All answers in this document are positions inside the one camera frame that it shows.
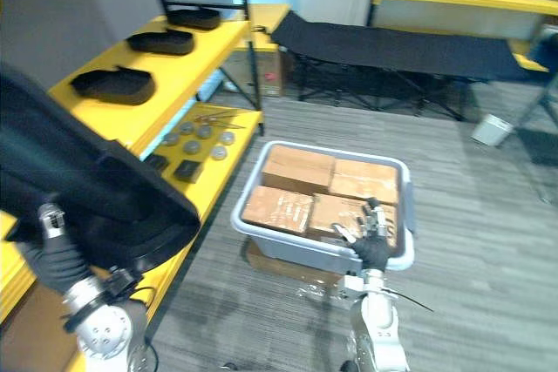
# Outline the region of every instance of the gray carpet floor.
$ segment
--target gray carpet floor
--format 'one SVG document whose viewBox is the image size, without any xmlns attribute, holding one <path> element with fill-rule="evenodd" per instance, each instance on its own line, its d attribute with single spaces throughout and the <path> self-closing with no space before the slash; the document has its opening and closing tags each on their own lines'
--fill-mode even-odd
<svg viewBox="0 0 558 372">
<path fill-rule="evenodd" d="M 214 102 L 244 105 L 226 93 Z M 289 97 L 268 98 L 264 109 L 267 135 L 255 136 L 160 311 L 153 344 L 161 371 L 234 362 L 243 370 L 329 372 L 349 357 L 346 305 L 303 282 L 253 270 L 246 238 L 230 226 L 262 146 L 274 139 L 390 156 L 410 167 L 416 261 L 388 279 L 435 310 L 398 302 L 413 371 L 556 370 L 558 211 L 541 198 L 553 200 L 558 175 L 555 166 L 533 163 L 529 141 L 513 136 L 496 149 L 470 140 L 473 124 Z M 546 134 L 556 137 L 552 128 Z"/>
</svg>

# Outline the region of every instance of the cable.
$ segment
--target cable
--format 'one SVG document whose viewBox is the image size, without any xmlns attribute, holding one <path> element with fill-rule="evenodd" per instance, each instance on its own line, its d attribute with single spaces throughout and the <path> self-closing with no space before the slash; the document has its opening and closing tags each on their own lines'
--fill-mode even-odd
<svg viewBox="0 0 558 372">
<path fill-rule="evenodd" d="M 153 346 L 151 341 L 147 338 L 146 338 L 146 346 L 148 346 L 153 351 L 153 357 L 155 358 L 155 369 L 153 370 L 153 372 L 157 372 L 159 370 L 159 355 L 157 354 L 157 350 L 155 350 L 155 347 Z"/>
<path fill-rule="evenodd" d="M 391 289 L 388 289 L 387 287 L 383 288 L 382 290 L 383 290 L 384 292 L 387 292 L 388 294 L 395 294 L 395 295 L 397 295 L 397 296 L 402 296 L 403 298 L 406 298 L 407 300 L 409 300 L 409 301 L 411 301 L 411 302 L 414 302 L 414 303 L 417 304 L 417 305 L 420 305 L 422 308 L 427 309 L 427 310 L 430 311 L 431 313 L 434 312 L 434 310 L 433 310 L 432 308 L 429 308 L 429 307 L 427 307 L 426 305 L 421 304 L 420 302 L 418 302 L 418 301 L 416 301 L 416 300 L 413 300 L 413 298 L 411 298 L 410 296 L 403 295 L 403 294 L 401 294 L 401 293 L 399 293 L 399 292 L 396 292 L 396 291 L 393 291 L 393 290 L 391 290 Z"/>
<path fill-rule="evenodd" d="M 153 301 L 155 301 L 155 296 L 157 296 L 157 289 L 155 287 L 138 287 L 137 289 L 134 289 L 133 292 L 130 294 L 130 296 L 137 294 L 139 291 L 151 291 L 152 292 L 152 297 L 151 300 L 149 301 L 147 305 L 147 309 L 149 309 L 151 307 L 151 305 L 153 304 Z"/>
</svg>

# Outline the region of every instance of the cardboard box on shelf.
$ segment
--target cardboard box on shelf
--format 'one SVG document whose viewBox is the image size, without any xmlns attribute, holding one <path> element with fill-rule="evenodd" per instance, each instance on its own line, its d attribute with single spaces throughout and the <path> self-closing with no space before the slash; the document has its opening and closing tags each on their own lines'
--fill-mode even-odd
<svg viewBox="0 0 558 372">
<path fill-rule="evenodd" d="M 242 219 L 250 224 L 304 236 L 313 198 L 273 187 L 258 186 L 250 196 Z"/>
<path fill-rule="evenodd" d="M 257 51 L 255 61 L 262 95 L 282 96 L 284 80 L 289 69 L 287 56 L 279 50 Z M 246 91 L 251 91 L 254 83 L 249 63 L 248 51 L 234 51 L 223 63 L 225 71 Z"/>
<path fill-rule="evenodd" d="M 337 159 L 330 182 L 330 194 L 384 204 L 398 204 L 398 171 L 395 167 L 363 161 Z"/>
<path fill-rule="evenodd" d="M 342 278 L 340 274 L 267 257 L 252 240 L 249 241 L 246 258 L 250 266 L 256 270 L 287 276 L 320 287 L 334 287 Z"/>
<path fill-rule="evenodd" d="M 62 297 L 37 284 L 2 325 L 1 370 L 59 372 L 77 351 L 76 335 L 64 331 Z"/>
<path fill-rule="evenodd" d="M 262 169 L 264 186 L 306 195 L 327 193 L 335 158 L 275 145 Z"/>
<path fill-rule="evenodd" d="M 362 233 L 357 223 L 357 217 L 363 217 L 362 207 L 365 203 L 363 200 L 338 196 L 314 195 L 314 206 L 306 236 L 312 240 L 347 246 L 343 237 L 331 228 L 331 224 L 337 222 L 346 227 L 353 236 L 361 238 Z M 382 205 L 382 208 L 387 222 L 387 242 L 391 248 L 395 248 L 397 245 L 397 211 L 395 206 L 391 205 Z"/>
</svg>

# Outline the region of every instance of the black fabric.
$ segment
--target black fabric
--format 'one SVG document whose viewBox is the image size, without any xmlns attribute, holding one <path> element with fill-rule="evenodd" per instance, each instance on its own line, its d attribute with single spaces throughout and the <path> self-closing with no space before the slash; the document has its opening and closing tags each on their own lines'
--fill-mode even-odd
<svg viewBox="0 0 558 372">
<path fill-rule="evenodd" d="M 478 80 L 524 80 L 505 39 L 312 23 L 290 11 L 271 39 L 296 54 L 347 65 Z"/>
</svg>

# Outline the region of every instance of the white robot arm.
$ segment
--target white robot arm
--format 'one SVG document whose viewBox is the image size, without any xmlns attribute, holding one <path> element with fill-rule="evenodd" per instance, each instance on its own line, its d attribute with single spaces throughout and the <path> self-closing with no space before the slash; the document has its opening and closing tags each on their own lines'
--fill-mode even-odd
<svg viewBox="0 0 558 372">
<path fill-rule="evenodd" d="M 339 224 L 332 227 L 349 242 L 363 260 L 359 276 L 345 275 L 338 283 L 340 295 L 355 301 L 350 322 L 357 343 L 359 372 L 408 372 L 405 351 L 398 338 L 398 312 L 393 292 L 384 285 L 384 271 L 390 257 L 383 208 L 375 199 L 363 207 L 358 219 L 363 238 L 357 240 Z"/>
<path fill-rule="evenodd" d="M 38 279 L 64 296 L 70 310 L 65 330 L 78 335 L 86 372 L 150 372 L 146 360 L 146 306 L 132 300 L 137 280 L 127 271 L 102 281 L 81 258 L 65 233 L 64 212 L 55 205 L 39 207 L 42 248 L 18 243 Z"/>
</svg>

